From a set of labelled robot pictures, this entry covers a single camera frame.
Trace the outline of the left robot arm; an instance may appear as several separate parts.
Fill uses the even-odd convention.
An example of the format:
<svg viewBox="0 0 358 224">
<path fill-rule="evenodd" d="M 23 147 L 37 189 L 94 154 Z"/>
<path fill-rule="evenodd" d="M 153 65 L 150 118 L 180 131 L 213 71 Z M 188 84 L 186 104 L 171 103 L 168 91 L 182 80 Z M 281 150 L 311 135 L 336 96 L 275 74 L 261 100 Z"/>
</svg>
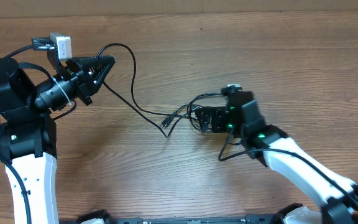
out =
<svg viewBox="0 0 358 224">
<path fill-rule="evenodd" d="M 16 223 L 59 222 L 57 127 L 51 114 L 76 99 L 91 104 L 115 63 L 112 55 L 72 58 L 34 85 L 25 70 L 46 69 L 0 58 L 0 157 L 7 162 Z"/>
</svg>

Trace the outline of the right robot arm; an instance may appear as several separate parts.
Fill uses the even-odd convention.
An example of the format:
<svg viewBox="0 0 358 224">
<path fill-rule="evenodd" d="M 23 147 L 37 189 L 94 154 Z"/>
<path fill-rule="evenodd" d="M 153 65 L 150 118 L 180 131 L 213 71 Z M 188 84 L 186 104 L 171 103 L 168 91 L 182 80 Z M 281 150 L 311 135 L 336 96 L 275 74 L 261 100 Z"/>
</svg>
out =
<svg viewBox="0 0 358 224">
<path fill-rule="evenodd" d="M 195 110 L 203 131 L 238 138 L 243 154 L 257 159 L 298 187 L 318 207 L 293 203 L 272 215 L 271 223 L 358 223 L 358 184 L 313 159 L 280 128 L 267 124 L 250 91 L 222 92 L 224 106 Z"/>
</svg>

